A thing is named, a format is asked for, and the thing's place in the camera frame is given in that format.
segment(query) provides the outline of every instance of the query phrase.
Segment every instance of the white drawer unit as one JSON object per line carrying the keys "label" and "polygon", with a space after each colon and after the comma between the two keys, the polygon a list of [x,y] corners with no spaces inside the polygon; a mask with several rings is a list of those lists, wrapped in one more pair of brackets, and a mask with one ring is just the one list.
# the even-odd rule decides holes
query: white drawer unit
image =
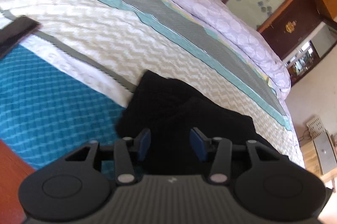
{"label": "white drawer unit", "polygon": [[307,126],[309,128],[310,135],[313,138],[322,174],[324,175],[337,167],[336,153],[334,151],[332,141],[319,117],[309,121]]}
{"label": "white drawer unit", "polygon": [[329,135],[327,133],[320,134],[314,139],[318,159],[321,164],[322,173],[326,174],[337,167],[337,161],[334,149],[331,145]]}

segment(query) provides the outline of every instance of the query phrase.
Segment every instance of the white chevron bedspread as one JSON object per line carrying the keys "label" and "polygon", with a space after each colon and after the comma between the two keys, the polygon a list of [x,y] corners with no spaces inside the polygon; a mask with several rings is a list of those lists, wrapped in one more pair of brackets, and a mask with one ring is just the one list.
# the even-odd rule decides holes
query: white chevron bedspread
{"label": "white chevron bedspread", "polygon": [[[215,70],[143,24],[134,12],[111,8],[97,0],[0,0],[0,8],[39,21],[41,31],[133,84],[137,84],[145,69],[185,81],[216,104],[251,116],[257,133],[293,162],[304,166],[297,138],[291,131]],[[8,21],[0,18],[0,27],[5,23]],[[120,105],[127,105],[131,94],[106,74],[36,36],[22,45]]]}

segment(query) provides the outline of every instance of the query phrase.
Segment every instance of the floor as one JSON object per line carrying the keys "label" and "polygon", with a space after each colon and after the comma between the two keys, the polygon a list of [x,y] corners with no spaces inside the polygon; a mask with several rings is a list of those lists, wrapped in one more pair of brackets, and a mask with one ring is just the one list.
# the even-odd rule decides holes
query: floor
{"label": "floor", "polygon": [[24,220],[17,191],[33,171],[0,140],[0,224],[19,224]]}

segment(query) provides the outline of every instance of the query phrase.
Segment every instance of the mint green fabric trim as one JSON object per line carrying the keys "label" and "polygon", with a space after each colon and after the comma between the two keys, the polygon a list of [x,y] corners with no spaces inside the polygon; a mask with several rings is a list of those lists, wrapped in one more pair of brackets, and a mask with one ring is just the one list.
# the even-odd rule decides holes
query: mint green fabric trim
{"label": "mint green fabric trim", "polygon": [[133,11],[137,14],[139,19],[146,25],[151,26],[158,33],[162,34],[170,41],[179,45],[194,57],[200,59],[202,62],[207,64],[209,67],[215,69],[221,76],[227,79],[230,83],[235,85],[239,90],[248,95],[253,99],[262,109],[264,109],[270,116],[276,119],[276,121],[284,126],[288,131],[291,130],[290,123],[286,116],[281,115],[272,106],[266,103],[258,94],[256,94],[251,88],[249,88],[244,82],[237,78],[234,74],[228,71],[224,66],[222,66],[218,61],[209,56],[206,52],[202,51],[200,48],[196,47],[190,41],[186,40],[184,37],[161,24],[154,16],[148,13],[142,13],[136,8],[125,4],[122,0],[98,0],[108,6],[125,10]]}
{"label": "mint green fabric trim", "polygon": [[[182,16],[184,16],[184,17],[186,17],[187,19],[190,19],[188,16],[185,16],[183,13],[181,13],[181,12],[179,12],[177,9],[175,9],[173,6],[172,6],[172,4],[170,4],[169,2],[167,2],[167,1],[163,1],[163,0],[161,0],[161,2],[162,3],[164,3],[168,8],[170,8],[171,10],[173,10],[173,11],[176,11],[177,13],[179,13],[179,14],[181,14]],[[238,53],[238,52],[236,52],[235,50],[233,50],[228,44],[226,44],[226,43],[223,43],[222,41],[220,41],[220,39],[219,39],[219,36],[218,36],[218,34],[217,33],[215,33],[214,31],[212,31],[211,29],[208,29],[208,28],[206,28],[206,27],[204,27],[204,29],[205,29],[205,32],[209,35],[209,36],[211,36],[212,38],[214,38],[214,39],[216,39],[216,40],[218,40],[219,42],[221,42],[222,44],[224,44],[228,49],[230,49],[243,63],[245,63],[245,64],[248,64],[247,63],[247,61]],[[254,68],[252,68],[252,67],[250,67],[256,74],[257,74],[257,76],[259,77],[259,78],[261,78],[261,79],[263,79],[264,81],[266,81],[264,78],[263,78],[263,76],[261,76],[261,74],[256,70],[256,69],[254,69]]]}

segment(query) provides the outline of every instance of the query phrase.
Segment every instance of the ribbed plastic surface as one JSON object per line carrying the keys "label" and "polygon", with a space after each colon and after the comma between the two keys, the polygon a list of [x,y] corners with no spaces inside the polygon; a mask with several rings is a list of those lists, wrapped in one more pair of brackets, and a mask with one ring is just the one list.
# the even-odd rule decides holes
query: ribbed plastic surface
{"label": "ribbed plastic surface", "polygon": [[[30,219],[26,224],[45,222]],[[223,186],[201,176],[149,176],[119,187],[104,208],[73,224],[252,224],[276,223],[242,209]],[[296,224],[319,224],[317,219]]]}

